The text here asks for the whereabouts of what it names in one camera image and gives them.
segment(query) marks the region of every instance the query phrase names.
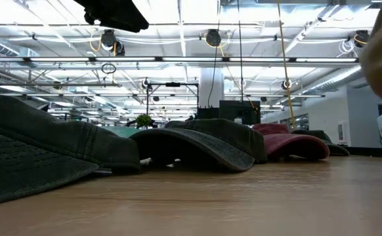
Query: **cap visor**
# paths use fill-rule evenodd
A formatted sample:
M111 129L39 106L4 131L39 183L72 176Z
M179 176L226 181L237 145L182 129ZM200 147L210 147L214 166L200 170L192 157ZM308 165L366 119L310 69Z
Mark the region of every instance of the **cap visor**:
M62 186L98 167L0 135L0 203Z
M350 152L344 147L338 146L337 144L327 144L329 148L329 154L331 156L349 156Z
M329 156L327 145L319 138L299 134L264 135L268 157L297 155L311 160L325 159Z
M246 152L214 136L184 128L153 128L133 134L140 150L140 158L151 157L172 164L175 159L192 161L204 166L214 158L233 171L245 171L254 164L254 158Z

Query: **table surface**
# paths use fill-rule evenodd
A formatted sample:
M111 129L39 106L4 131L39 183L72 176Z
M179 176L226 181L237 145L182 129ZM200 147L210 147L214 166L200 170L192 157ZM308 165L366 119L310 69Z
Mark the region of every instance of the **table surface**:
M90 178L0 204L2 235L382 235L382 158Z

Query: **wall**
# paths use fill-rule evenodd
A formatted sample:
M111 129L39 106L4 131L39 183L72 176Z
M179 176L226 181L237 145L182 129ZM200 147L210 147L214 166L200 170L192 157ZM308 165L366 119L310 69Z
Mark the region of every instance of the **wall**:
M338 143L338 123L349 121L347 104L347 86L339 87L336 92L326 92L325 98L308 98L302 107L293 108L295 116L308 114L309 129L323 130L335 144ZM289 109L265 115L262 123L271 123L290 117Z
M379 116L377 106L382 104L382 99L377 97L369 86L355 89L348 84L347 102L351 145L353 147L381 147L376 119Z

